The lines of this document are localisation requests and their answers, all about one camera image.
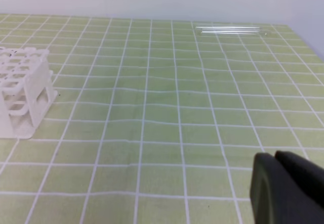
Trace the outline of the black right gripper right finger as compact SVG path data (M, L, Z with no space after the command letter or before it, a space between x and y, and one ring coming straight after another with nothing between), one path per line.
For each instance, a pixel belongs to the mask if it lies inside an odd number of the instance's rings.
M275 158L299 188L323 208L323 168L289 151L276 151Z

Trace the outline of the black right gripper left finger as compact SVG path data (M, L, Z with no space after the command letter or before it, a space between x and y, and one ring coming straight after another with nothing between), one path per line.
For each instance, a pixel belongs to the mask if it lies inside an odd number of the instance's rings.
M250 200L255 223L323 223L323 208L269 153L254 157Z

